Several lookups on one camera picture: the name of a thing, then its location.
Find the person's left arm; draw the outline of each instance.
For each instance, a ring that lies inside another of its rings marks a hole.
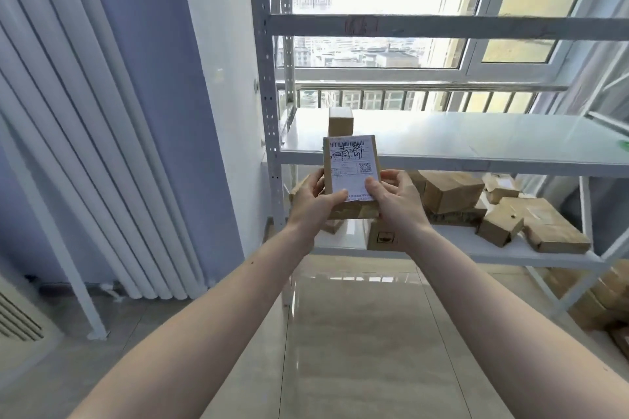
[[[240,267],[146,337],[96,385],[69,419],[197,419],[309,253],[332,207],[323,169],[295,196],[286,227]]]

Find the person's left hand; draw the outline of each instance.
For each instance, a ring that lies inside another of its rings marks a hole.
[[[287,227],[314,241],[315,235],[330,216],[332,208],[347,199],[347,189],[333,194],[323,194],[323,168],[310,174],[301,185],[293,200]]]

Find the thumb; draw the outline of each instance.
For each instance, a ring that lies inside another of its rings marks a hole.
[[[365,180],[365,188],[369,194],[373,196],[375,200],[378,202],[382,201],[384,197],[387,195],[387,189],[378,182],[378,180],[369,176]]]
[[[345,202],[347,199],[348,191],[347,189],[343,189],[339,192],[334,192],[332,194],[326,194],[326,198],[330,199],[332,202],[332,207],[335,205],[341,204],[341,202]]]

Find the glossy beige floor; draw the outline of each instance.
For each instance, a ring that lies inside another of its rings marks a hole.
[[[534,308],[549,305],[525,270],[485,265]],[[186,305],[96,299],[111,328],[88,328],[72,299],[51,316],[67,334],[36,368],[0,391],[0,418],[66,417],[121,356]],[[629,379],[605,334],[561,326]],[[204,418],[509,418],[434,292],[410,261],[309,256],[290,308],[279,302]]]

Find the person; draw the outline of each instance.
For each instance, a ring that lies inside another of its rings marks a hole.
[[[70,418],[200,417],[331,209],[347,199],[346,191],[323,194],[322,176],[319,169],[303,183],[279,233],[126,354]],[[439,235],[404,171],[381,177],[368,178],[367,191],[516,419],[629,416],[629,384]]]

